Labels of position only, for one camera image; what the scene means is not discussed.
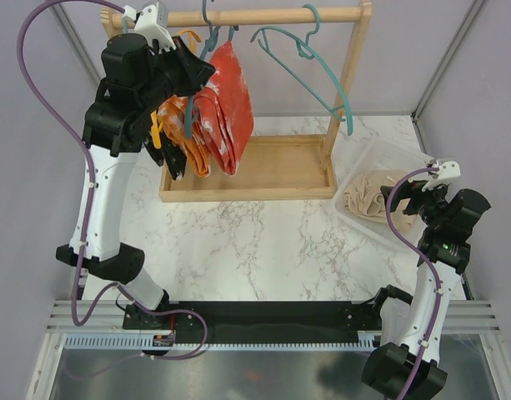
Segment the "orange white-speckled trousers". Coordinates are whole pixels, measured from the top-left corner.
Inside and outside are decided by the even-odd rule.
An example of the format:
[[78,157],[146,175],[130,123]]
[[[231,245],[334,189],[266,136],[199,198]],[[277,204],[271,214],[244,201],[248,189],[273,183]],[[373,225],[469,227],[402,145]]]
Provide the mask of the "orange white-speckled trousers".
[[183,151],[194,173],[200,178],[206,178],[211,172],[210,153],[200,137],[198,126],[193,125],[190,138],[185,136],[187,102],[185,97],[172,96],[161,104],[157,110],[158,126]]

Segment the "red white-speckled trousers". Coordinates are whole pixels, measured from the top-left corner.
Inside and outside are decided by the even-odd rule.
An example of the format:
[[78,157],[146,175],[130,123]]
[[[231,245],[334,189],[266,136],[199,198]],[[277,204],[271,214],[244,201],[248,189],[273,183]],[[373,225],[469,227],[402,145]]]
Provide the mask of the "red white-speckled trousers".
[[194,98],[199,111],[195,125],[220,169],[233,176],[253,133],[251,99],[232,41],[219,46],[210,63],[215,72]]

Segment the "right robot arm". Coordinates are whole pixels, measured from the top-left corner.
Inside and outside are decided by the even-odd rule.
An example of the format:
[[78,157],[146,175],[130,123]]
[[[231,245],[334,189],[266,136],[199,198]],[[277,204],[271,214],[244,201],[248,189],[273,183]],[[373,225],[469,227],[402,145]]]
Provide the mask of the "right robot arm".
[[361,380],[386,399],[431,399],[447,379],[438,365],[439,344],[450,298],[469,264],[468,239],[491,205],[468,188],[447,201],[447,185],[427,189],[423,181],[383,186],[381,192],[389,210],[407,201],[404,213],[420,216],[426,228],[415,246],[420,254],[414,294],[387,286],[369,308],[382,336]]

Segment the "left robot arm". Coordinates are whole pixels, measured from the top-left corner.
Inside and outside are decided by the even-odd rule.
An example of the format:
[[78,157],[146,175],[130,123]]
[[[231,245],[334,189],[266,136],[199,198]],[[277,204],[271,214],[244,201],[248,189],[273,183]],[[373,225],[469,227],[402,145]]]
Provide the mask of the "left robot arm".
[[163,328],[171,317],[168,293],[145,271],[144,251],[119,238],[123,200],[143,149],[157,165],[167,164],[174,177],[184,174],[182,151],[170,142],[153,146],[152,114],[172,96],[196,94],[215,69],[179,36],[173,37],[173,49],[165,50],[158,40],[137,33],[112,37],[102,63],[105,76],[84,117],[82,140],[89,159],[78,223],[69,243],[57,248],[56,258],[118,283],[143,305],[142,320]]

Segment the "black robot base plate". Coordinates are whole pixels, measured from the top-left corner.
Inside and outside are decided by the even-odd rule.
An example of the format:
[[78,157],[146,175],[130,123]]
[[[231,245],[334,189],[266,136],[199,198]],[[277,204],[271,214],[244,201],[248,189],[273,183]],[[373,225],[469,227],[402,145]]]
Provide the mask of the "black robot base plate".
[[364,302],[171,301],[163,304],[159,310],[176,313],[160,317],[152,316],[135,305],[127,305],[123,329],[171,328],[183,338],[201,342],[203,325],[193,315],[181,313],[183,309],[203,317],[208,326],[207,340],[214,343],[219,340],[319,343],[329,339],[355,338],[360,331],[378,331],[382,327],[381,307],[389,298],[409,305],[413,296],[388,285]]

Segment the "beige trousers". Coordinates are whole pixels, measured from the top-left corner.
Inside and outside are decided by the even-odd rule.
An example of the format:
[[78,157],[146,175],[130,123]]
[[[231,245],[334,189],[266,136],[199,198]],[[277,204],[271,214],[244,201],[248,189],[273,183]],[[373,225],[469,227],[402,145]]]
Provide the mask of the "beige trousers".
[[387,225],[381,187],[392,188],[406,174],[402,170],[372,170],[360,173],[343,190],[344,206],[359,218]]

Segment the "yellow hanger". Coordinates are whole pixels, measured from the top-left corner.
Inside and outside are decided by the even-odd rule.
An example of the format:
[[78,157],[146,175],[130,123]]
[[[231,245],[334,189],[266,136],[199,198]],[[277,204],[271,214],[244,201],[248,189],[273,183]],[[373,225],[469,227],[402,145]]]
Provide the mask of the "yellow hanger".
[[[202,41],[202,39],[192,29],[186,28],[186,29],[183,29],[183,30],[177,32],[177,36],[181,37],[183,34],[185,34],[187,36],[188,49],[192,53],[194,53],[197,50],[197,46]],[[162,142],[161,142],[161,138],[160,138],[160,133],[163,130],[163,125],[162,125],[162,123],[160,122],[160,120],[158,118],[158,110],[153,111],[151,113],[150,117],[151,117],[151,120],[152,120],[152,126],[151,126],[151,129],[150,129],[150,134],[151,134],[153,146],[156,149],[161,149],[162,148]]]

